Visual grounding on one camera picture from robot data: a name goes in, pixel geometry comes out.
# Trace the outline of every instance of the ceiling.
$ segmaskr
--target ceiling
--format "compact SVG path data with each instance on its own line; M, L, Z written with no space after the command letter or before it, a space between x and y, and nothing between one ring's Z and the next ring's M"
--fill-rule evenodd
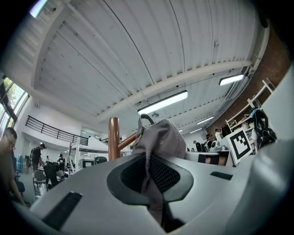
M15 62L1 69L72 118L107 127L119 117L122 134L136 130L139 108L187 90L156 111L187 134L242 92L250 78L218 83L253 66L259 31L246 0L52 0L28 16L9 50Z

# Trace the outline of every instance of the brick wall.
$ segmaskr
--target brick wall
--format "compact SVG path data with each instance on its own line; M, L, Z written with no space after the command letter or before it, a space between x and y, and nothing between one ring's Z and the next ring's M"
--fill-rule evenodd
M223 115L217 119L206 131L214 135L215 129L226 124L226 119L230 119L238 113L245 105L247 99L252 98L263 87L262 80L269 78L275 87L280 83L290 67L290 59L284 43L278 38L275 31L271 28L269 40L263 58L260 61L255 74L244 92L236 99ZM265 90L258 98L261 104L267 99L270 92Z

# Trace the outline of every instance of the light fixture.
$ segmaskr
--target light fixture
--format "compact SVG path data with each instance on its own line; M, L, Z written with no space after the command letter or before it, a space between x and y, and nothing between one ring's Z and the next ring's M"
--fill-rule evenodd
M197 125L199 125L199 124L201 124L201 123L204 123L204 122L206 122L206 121L208 121L208 120L211 120L211 119L213 119L213 118L214 118L214 116L209 117L209 118L207 118L207 119L205 119L205 120L203 120L203 121L197 123Z
M29 11L29 13L34 17L37 18L38 15L41 13L43 10L44 6L46 5L48 0L39 0Z
M194 132L196 132L196 131L199 131L199 130L201 130L202 128L199 128L199 129L197 129L197 130L194 130L194 131L192 131L192 132L190 132L190 134L191 133L194 133Z
M171 105L173 103L176 103L178 101L186 99L187 97L188 97L188 92L185 90L185 91L182 91L182 92L177 93L175 95L171 95L171 96L169 96L167 98L164 98L164 99L162 99L160 101L157 101L157 102L155 102L153 104L150 104L150 105L148 105L148 106L146 106L144 108L140 108L140 109L138 109L138 113L140 115L143 114L143 113L146 113L146 114L151 113L151 112L156 111L156 110L158 110L160 108L164 108L164 107L166 107L168 105Z
M227 78L222 78L219 82L220 86L229 84L229 83L233 83L239 80L242 80L244 78L244 74L239 74L239 75L235 75L235 76L231 76L231 77L227 77Z

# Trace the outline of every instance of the mesh vent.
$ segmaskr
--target mesh vent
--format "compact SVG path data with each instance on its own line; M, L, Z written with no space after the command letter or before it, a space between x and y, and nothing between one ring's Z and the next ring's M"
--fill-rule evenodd
M145 158L142 157L122 171L121 181L128 188L141 193L145 175Z
M161 193L164 193L180 180L180 174L151 157L149 172Z

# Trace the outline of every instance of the glasses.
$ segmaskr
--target glasses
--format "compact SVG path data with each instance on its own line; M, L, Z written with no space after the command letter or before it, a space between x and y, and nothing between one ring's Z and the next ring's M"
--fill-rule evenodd
M11 145L11 147L12 147L12 150L15 150L15 144L8 138L8 136L7 135L5 135L6 136L6 138L8 139L8 142L9 142L9 144Z

